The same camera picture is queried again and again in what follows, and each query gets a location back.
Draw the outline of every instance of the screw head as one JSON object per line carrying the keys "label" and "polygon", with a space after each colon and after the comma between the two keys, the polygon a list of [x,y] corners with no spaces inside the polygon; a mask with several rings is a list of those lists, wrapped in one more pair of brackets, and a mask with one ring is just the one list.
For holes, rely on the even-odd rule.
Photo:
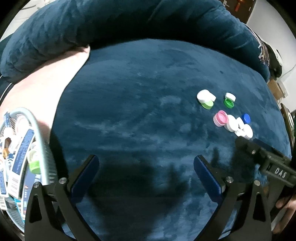
{"label": "screw head", "polygon": [[59,183],[60,184],[65,184],[67,182],[67,178],[66,177],[62,177],[60,180],[59,180]]}
{"label": "screw head", "polygon": [[256,186],[260,186],[260,185],[261,185],[261,183],[260,183],[259,180],[255,180],[255,181],[254,181],[254,184],[255,184]]}
{"label": "screw head", "polygon": [[33,187],[35,187],[35,188],[37,188],[39,186],[40,186],[40,182],[35,182],[34,185],[33,185]]}
{"label": "screw head", "polygon": [[233,183],[233,177],[230,177],[230,176],[228,176],[228,177],[226,177],[225,178],[225,180],[228,182],[228,183]]}

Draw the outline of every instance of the pink fabric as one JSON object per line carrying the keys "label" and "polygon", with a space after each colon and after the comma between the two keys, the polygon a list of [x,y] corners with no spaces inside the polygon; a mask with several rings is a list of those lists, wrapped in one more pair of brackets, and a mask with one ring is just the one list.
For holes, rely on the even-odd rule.
{"label": "pink fabric", "polygon": [[17,83],[0,106],[0,116],[17,107],[30,110],[38,120],[45,141],[50,131],[60,97],[89,57],[90,48],[79,47],[47,61],[34,73]]}

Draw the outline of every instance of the blue velvet fabric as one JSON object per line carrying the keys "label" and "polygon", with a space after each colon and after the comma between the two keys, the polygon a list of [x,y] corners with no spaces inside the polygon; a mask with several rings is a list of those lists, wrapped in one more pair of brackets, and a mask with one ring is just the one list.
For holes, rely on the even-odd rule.
{"label": "blue velvet fabric", "polygon": [[[202,89],[217,97],[211,110],[196,100]],[[233,109],[223,104],[226,92],[237,97]],[[265,181],[235,150],[235,134],[214,125],[219,110],[248,113],[254,138],[291,156],[274,97],[246,65],[173,40],[91,50],[61,96],[50,145],[60,177],[99,156],[98,175],[77,207],[102,240],[194,240],[217,207],[194,172],[197,155],[237,181]]]}
{"label": "blue velvet fabric", "polygon": [[219,0],[57,0],[15,31],[0,72],[16,83],[72,47],[143,38],[204,45],[270,76],[253,34]]}

